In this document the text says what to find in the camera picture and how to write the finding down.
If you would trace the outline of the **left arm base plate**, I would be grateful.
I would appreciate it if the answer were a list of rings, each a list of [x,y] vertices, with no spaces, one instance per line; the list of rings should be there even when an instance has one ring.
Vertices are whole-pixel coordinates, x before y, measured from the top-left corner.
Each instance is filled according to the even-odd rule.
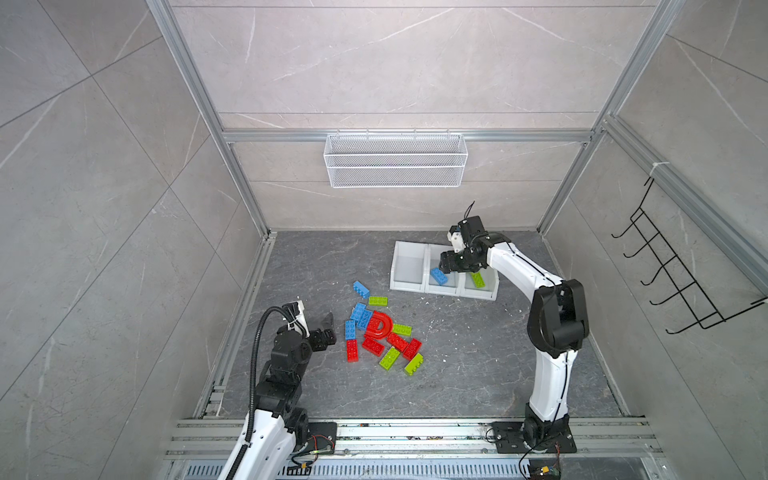
[[[300,425],[294,433],[294,454],[323,455],[335,452],[338,424],[336,422],[309,422]]]

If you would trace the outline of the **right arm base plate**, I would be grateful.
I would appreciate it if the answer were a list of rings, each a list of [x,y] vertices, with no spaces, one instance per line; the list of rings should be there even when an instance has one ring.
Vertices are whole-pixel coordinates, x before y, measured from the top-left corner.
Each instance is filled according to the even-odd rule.
[[[523,422],[493,422],[489,439],[500,454],[577,452],[568,417],[543,424],[537,424],[532,419]]]

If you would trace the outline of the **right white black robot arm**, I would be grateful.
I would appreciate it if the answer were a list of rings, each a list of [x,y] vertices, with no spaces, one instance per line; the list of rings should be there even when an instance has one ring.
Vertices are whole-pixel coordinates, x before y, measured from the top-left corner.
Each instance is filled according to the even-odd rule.
[[[536,370],[522,434],[527,448],[544,451],[568,434],[573,363],[589,336],[584,287],[536,264],[507,236],[487,231],[478,216],[451,226],[447,238],[453,251],[440,256],[443,273],[477,273],[490,267],[531,303],[526,331],[536,350]]]

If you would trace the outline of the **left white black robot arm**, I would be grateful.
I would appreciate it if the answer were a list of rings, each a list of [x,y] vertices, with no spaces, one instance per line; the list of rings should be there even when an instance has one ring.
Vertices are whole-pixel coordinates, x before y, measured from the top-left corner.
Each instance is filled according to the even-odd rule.
[[[291,457],[306,454],[309,420],[298,406],[301,381],[312,354],[335,344],[336,335],[318,328],[305,337],[282,327],[270,359],[257,372],[260,340],[257,335],[251,355],[248,414],[221,479],[274,479]]]

